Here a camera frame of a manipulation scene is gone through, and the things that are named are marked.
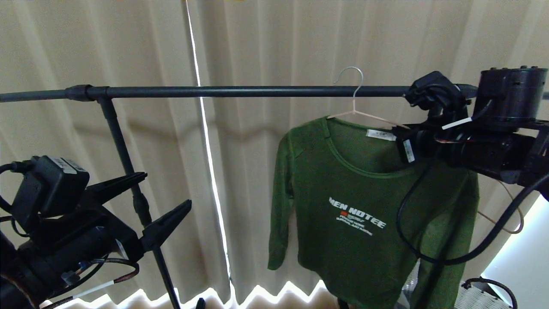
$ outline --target long-sleeve shirt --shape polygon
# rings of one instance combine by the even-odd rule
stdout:
[[[284,261],[295,209],[299,263],[344,301],[390,309],[417,262],[396,232],[396,213],[425,163],[407,166],[394,141],[368,137],[368,130],[320,118],[282,138],[268,267]],[[428,256],[461,256],[469,249],[478,200],[475,173],[437,162],[402,214],[404,234]],[[453,308],[463,269],[422,261],[412,308]]]

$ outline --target beige curtain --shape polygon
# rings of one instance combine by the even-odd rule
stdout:
[[[0,29],[0,92],[76,84],[196,84],[187,11],[181,2],[2,1]],[[141,188],[153,219],[188,198],[193,200],[191,213],[162,247],[181,301],[209,287],[227,301],[225,253],[199,101],[114,101],[135,169],[149,174]],[[124,174],[107,123],[94,102],[2,103],[0,143],[4,163],[32,155],[65,156],[90,172],[91,184]],[[19,183],[20,177],[2,175],[2,195],[8,201]],[[141,234],[130,193],[112,200],[108,208]],[[24,241],[9,224],[2,224],[2,232],[16,245]],[[135,279],[107,288],[115,302],[139,288],[151,299],[166,293],[152,253],[140,265]],[[105,266],[83,289],[127,271]]]
[[[477,85],[490,67],[547,67],[546,1],[245,1],[188,2],[203,85],[331,85],[345,67],[362,68],[365,85],[410,85],[439,70],[453,82]],[[341,85],[357,85],[346,71]],[[231,277],[243,301],[259,284],[276,294],[290,280],[309,293],[318,276],[296,262],[269,271],[271,181],[279,139],[306,121],[349,110],[348,98],[215,98],[206,100],[214,168],[226,223]],[[426,112],[399,98],[360,98],[358,109],[402,123]],[[547,119],[542,107],[539,118]],[[349,116],[353,122],[386,124]],[[480,209],[498,218],[510,202],[494,180],[480,178]],[[518,187],[510,186],[516,194]],[[523,203],[525,211],[536,196]],[[508,228],[518,224],[513,217]],[[491,223],[477,219],[472,247]],[[295,244],[295,230],[290,230]],[[468,262],[478,276],[508,234]]]

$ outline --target metal hook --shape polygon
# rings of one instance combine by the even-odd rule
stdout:
[[[334,85],[338,83],[339,78],[341,77],[342,73],[345,72],[347,69],[355,69],[360,73],[360,85],[355,90],[355,92],[352,93],[352,97],[353,97],[353,101],[354,101],[354,98],[356,97],[356,93],[358,92],[360,87],[362,87],[362,84],[364,83],[364,73],[362,72],[361,69],[359,69],[357,67],[346,67],[345,69],[341,70],[341,72],[339,72],[338,78],[334,81]]]

